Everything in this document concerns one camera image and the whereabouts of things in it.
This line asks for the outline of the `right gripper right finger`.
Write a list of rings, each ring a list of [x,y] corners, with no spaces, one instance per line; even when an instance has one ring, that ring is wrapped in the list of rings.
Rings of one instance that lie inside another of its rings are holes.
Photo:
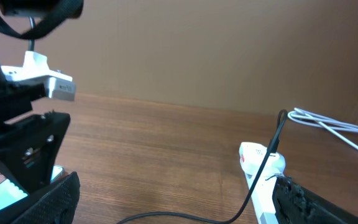
[[[279,224],[358,224],[358,217],[292,181],[278,176],[272,195]]]

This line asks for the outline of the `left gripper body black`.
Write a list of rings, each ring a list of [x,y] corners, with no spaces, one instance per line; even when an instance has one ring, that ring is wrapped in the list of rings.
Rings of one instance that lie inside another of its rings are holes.
[[[33,114],[32,102],[45,96],[45,88],[41,84],[29,86],[0,82],[0,157],[8,144],[18,136],[19,128],[15,127],[18,121],[28,118],[70,118],[68,113],[56,111]]]

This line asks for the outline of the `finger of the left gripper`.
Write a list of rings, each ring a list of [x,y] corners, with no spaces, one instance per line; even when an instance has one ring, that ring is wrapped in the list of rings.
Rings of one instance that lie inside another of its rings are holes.
[[[0,173],[32,194],[50,184],[55,159],[70,118],[18,121],[18,136],[2,152]]]

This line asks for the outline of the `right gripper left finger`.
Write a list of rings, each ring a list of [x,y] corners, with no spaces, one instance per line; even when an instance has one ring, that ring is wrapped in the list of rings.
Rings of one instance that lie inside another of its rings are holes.
[[[72,172],[0,210],[0,224],[72,224],[80,199],[80,180]]]

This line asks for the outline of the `blue screen Galaxy smartphone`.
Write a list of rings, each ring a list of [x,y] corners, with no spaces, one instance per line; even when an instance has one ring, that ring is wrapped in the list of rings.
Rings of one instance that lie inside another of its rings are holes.
[[[28,194],[21,190],[9,179],[0,183],[0,210],[27,197]]]

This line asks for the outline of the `white USB charger plug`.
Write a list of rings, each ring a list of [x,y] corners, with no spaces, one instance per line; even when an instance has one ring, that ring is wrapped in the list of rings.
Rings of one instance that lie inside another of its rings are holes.
[[[255,155],[254,163],[257,166],[256,170],[259,170],[260,165],[262,164],[262,161],[264,157],[267,154],[267,150],[258,150],[257,154]],[[265,163],[265,166],[262,170],[262,175],[268,175],[268,174],[282,174],[284,173],[286,166],[285,158],[283,155],[281,155],[278,152],[270,153],[268,156],[268,159]]]

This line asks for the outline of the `white power strip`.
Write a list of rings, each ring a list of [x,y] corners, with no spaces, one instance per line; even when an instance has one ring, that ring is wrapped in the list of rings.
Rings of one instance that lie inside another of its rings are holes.
[[[254,157],[258,150],[267,150],[262,144],[255,142],[242,142],[239,147],[240,165],[250,187],[257,175],[257,166]],[[278,176],[282,174],[260,175],[255,189],[251,195],[255,214],[259,224],[278,224],[275,216],[276,209],[273,204],[273,190]]]

